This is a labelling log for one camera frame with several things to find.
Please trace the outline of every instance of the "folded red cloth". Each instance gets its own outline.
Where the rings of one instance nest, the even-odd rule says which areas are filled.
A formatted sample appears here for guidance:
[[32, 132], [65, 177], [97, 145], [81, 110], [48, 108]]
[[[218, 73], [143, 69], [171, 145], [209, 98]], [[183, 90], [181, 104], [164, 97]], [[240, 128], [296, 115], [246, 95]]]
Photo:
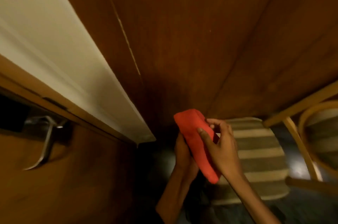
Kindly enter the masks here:
[[189, 109], [175, 114], [174, 119], [203, 175], [210, 183], [217, 183], [220, 173], [212, 167], [209, 152], [197, 132], [197, 128], [203, 128], [208, 132], [210, 138], [214, 139], [214, 131], [205, 121], [204, 115], [196, 109]]

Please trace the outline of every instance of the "chair seat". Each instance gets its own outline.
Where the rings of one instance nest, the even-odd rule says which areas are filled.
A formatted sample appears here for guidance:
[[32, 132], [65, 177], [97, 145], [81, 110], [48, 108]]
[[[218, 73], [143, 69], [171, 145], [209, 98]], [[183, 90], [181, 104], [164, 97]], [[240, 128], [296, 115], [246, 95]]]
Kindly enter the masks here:
[[315, 114], [305, 131], [311, 150], [324, 163], [338, 170], [338, 109]]
[[[272, 130], [264, 128], [262, 120], [253, 117], [230, 119], [227, 123], [232, 126], [238, 156], [252, 188], [262, 200], [286, 196], [290, 191], [285, 184], [289, 169], [284, 151]], [[215, 185], [208, 183], [205, 192], [213, 205], [241, 202], [223, 176]]]

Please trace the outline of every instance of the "person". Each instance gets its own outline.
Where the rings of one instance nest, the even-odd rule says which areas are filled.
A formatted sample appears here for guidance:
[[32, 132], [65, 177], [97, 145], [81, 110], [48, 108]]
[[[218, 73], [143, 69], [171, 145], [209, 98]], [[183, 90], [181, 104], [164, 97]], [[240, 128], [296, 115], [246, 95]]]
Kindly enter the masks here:
[[[206, 121], [212, 129], [220, 131], [221, 136], [218, 143], [213, 143], [208, 133], [202, 128], [198, 128], [197, 131], [208, 149], [214, 165], [237, 193], [252, 219], [257, 224], [280, 224], [276, 216], [251, 188], [245, 177], [231, 126], [224, 120], [207, 119]], [[176, 139], [175, 155], [175, 167], [155, 207], [158, 221], [165, 224], [177, 221], [190, 184], [199, 171], [181, 133]]]

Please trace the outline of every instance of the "striped chair seat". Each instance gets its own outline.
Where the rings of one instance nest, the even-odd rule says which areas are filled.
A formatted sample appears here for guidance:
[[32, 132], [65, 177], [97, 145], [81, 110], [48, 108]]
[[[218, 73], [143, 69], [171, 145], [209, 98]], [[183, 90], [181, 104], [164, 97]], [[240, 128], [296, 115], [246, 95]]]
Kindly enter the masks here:
[[338, 170], [338, 109], [315, 114], [305, 131], [312, 151], [324, 163]]
[[[263, 200], [278, 199], [289, 193], [285, 184], [289, 169], [284, 151], [271, 129], [262, 120], [245, 117], [227, 120], [238, 145], [243, 171], [253, 189]], [[221, 176], [215, 185], [206, 185], [206, 194], [213, 205], [240, 203], [240, 199]]]

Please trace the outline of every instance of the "chair frame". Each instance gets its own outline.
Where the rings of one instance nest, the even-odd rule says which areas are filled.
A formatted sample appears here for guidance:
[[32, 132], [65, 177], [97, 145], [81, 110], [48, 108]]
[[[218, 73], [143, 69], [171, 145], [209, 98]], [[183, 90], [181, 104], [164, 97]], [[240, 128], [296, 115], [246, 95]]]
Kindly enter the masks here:
[[[308, 144], [305, 133], [307, 121], [310, 119], [311, 116], [325, 109], [338, 108], [338, 101], [323, 102], [335, 96], [336, 94], [338, 94], [338, 81], [335, 81], [332, 84], [324, 87], [323, 89], [311, 94], [310, 96], [302, 99], [298, 103], [295, 103], [294, 105], [266, 119], [263, 122], [263, 125], [267, 128], [274, 124], [283, 122], [287, 127], [287, 129], [289, 130], [289, 132], [291, 133], [295, 142], [297, 143], [299, 151], [301, 152], [305, 160], [311, 180], [295, 179], [288, 177], [286, 179], [286, 183], [288, 185], [324, 192], [331, 195], [332, 194], [338, 195], [338, 185], [323, 182], [317, 165], [321, 166], [330, 175], [332, 175], [337, 179], [338, 179], [338, 171], [333, 169], [326, 163], [322, 162], [316, 156], [316, 154], [313, 153], [311, 147]], [[302, 113], [299, 119], [299, 125], [297, 128], [296, 124], [291, 119], [291, 116], [300, 113], [302, 111], [304, 112]]]

